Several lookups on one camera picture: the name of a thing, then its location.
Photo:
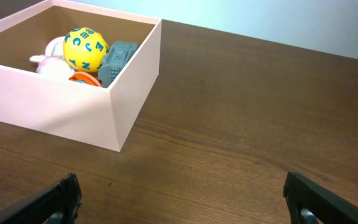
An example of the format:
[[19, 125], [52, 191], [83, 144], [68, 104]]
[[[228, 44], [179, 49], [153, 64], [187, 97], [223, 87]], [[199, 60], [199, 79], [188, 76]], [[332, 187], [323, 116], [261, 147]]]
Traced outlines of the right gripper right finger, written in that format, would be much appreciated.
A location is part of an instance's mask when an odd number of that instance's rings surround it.
[[291, 224], [358, 224], [358, 207], [297, 172], [283, 186]]

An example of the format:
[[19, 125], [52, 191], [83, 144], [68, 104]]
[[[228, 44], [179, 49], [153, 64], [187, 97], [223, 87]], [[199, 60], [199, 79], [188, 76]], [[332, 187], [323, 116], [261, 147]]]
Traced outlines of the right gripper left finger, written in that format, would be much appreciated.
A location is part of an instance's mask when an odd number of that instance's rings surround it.
[[81, 189], [76, 174], [0, 211], [0, 224], [74, 224], [81, 207]]

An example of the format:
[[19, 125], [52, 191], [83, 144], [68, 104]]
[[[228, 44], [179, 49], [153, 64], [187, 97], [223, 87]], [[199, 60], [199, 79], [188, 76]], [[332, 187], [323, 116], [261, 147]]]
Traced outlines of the orange ribbed round toy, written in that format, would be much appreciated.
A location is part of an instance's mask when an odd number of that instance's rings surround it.
[[88, 85], [102, 87], [101, 82], [97, 78], [95, 78], [94, 76], [92, 76], [92, 75], [90, 75], [89, 73], [86, 73], [86, 72], [75, 72], [69, 78], [69, 80], [71, 80], [73, 82], [85, 83], [85, 84], [88, 84]]

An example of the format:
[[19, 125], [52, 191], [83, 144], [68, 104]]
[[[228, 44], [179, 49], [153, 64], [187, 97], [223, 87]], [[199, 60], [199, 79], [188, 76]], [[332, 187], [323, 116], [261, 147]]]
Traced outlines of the white duck toy pink hat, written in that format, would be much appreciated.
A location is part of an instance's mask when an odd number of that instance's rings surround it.
[[36, 73], [56, 80], [68, 80], [75, 70], [66, 62], [63, 54], [64, 36], [51, 40], [42, 55], [33, 55], [30, 61], [37, 63]]

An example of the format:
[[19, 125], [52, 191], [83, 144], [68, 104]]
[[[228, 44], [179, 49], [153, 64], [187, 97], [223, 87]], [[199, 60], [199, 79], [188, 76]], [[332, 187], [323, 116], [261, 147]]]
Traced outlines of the yellow ball with blue letters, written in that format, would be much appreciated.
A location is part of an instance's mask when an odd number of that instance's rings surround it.
[[109, 50], [110, 47], [103, 36], [87, 27], [73, 29], [63, 41], [65, 61], [81, 72], [97, 72]]

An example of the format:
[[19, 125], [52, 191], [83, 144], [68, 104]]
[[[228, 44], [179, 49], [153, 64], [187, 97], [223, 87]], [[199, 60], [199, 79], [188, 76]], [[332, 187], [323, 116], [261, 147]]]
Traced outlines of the grey and yellow toy truck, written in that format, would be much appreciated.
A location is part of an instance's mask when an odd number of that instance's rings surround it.
[[115, 80], [138, 48], [139, 44], [135, 42], [118, 40], [112, 44], [98, 71], [102, 87], [107, 88]]

